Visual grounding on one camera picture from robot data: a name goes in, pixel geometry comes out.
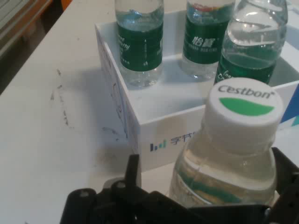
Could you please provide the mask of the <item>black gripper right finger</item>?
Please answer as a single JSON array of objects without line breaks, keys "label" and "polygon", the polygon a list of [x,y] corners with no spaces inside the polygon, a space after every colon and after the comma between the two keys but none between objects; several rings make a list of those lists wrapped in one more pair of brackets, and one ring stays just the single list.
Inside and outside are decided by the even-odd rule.
[{"label": "black gripper right finger", "polygon": [[278,148],[273,147],[278,199],[266,217],[267,224],[297,224],[299,222],[299,168]]}]

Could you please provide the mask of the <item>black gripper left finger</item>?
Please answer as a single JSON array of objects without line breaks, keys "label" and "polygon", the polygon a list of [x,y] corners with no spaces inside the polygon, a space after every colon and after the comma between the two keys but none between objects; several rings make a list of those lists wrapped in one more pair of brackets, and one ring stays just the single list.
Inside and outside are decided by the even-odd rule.
[{"label": "black gripper left finger", "polygon": [[161,193],[141,188],[139,155],[129,156],[123,178],[97,193],[91,188],[71,192],[63,224],[186,224],[190,212]]}]

